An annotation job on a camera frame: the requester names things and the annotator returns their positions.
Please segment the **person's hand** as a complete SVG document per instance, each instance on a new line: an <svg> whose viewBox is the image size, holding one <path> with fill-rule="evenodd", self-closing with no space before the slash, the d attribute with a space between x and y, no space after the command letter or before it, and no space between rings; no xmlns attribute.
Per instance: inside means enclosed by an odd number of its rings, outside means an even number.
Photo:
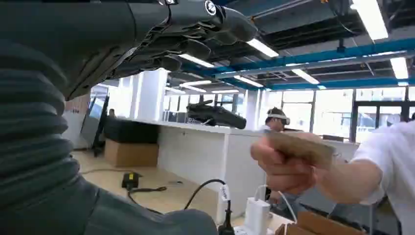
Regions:
<svg viewBox="0 0 415 235"><path fill-rule="evenodd" d="M274 149L267 136L253 143L250 151L251 157L265 171L266 184L272 191L300 194L315 186L319 180L314 166Z"/></svg>

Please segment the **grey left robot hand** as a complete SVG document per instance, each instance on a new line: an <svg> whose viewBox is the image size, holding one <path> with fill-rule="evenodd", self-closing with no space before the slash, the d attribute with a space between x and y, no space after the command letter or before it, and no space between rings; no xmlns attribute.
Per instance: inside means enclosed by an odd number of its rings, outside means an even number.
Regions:
<svg viewBox="0 0 415 235"><path fill-rule="evenodd" d="M3 235L216 235L207 213L151 211L86 180L62 134L65 103L106 79L207 58L205 42L257 28L210 0L0 3L0 232Z"/></svg>

